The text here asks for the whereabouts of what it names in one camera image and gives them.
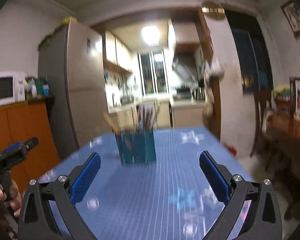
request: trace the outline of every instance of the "teal pencil holder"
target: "teal pencil holder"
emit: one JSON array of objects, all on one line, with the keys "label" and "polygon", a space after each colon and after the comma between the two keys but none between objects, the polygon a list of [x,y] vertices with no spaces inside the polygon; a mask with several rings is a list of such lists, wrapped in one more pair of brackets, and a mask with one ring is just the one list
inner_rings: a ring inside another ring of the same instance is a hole
[{"label": "teal pencil holder", "polygon": [[153,130],[125,130],[116,140],[122,165],[156,161]]}]

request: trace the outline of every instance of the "microwave door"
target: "microwave door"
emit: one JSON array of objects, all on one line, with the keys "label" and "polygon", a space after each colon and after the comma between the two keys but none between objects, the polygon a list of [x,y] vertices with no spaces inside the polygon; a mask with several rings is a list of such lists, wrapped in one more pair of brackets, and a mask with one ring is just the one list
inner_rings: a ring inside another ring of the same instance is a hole
[{"label": "microwave door", "polygon": [[0,106],[15,102],[13,76],[0,77]]}]

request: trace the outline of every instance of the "human hand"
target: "human hand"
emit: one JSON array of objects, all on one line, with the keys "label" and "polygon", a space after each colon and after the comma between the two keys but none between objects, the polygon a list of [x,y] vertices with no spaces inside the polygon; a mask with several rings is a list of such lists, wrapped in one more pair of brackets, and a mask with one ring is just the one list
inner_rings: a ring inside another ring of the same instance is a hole
[{"label": "human hand", "polygon": [[[10,200],[10,206],[14,210],[14,215],[18,217],[20,215],[20,209],[21,209],[21,194],[19,192],[18,186],[15,183],[14,180],[11,181],[11,187],[10,187],[10,195],[13,198]],[[3,192],[0,189],[0,200],[3,199]]]}]

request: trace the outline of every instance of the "picture frame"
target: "picture frame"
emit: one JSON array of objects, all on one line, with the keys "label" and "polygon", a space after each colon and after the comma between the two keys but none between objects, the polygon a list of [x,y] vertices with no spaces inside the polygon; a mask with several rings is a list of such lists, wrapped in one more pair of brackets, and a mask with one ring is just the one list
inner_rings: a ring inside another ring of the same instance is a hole
[{"label": "picture frame", "polygon": [[290,113],[300,117],[300,78],[289,77],[290,83]]},{"label": "picture frame", "polygon": [[294,36],[300,37],[300,11],[296,8],[291,0],[281,6],[281,9],[286,16],[293,30]]}]

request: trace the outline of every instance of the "metal screw head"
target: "metal screw head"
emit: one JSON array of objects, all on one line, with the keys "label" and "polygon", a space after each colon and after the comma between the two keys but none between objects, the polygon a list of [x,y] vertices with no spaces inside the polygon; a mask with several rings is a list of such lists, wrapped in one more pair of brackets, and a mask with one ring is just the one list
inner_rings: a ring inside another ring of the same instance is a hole
[{"label": "metal screw head", "polygon": [[270,185],[271,184],[271,181],[269,179],[264,179],[263,182],[266,185]]},{"label": "metal screw head", "polygon": [[31,181],[29,181],[29,184],[31,185],[31,186],[33,186],[34,184],[36,184],[36,180],[35,179],[31,179]]},{"label": "metal screw head", "polygon": [[234,179],[235,181],[241,181],[241,180],[242,180],[242,177],[241,177],[240,175],[234,175],[234,176],[233,176],[233,179]]},{"label": "metal screw head", "polygon": [[58,178],[58,180],[59,180],[60,182],[64,182],[66,179],[67,179],[67,176],[66,176],[66,175],[61,175],[61,176]]}]

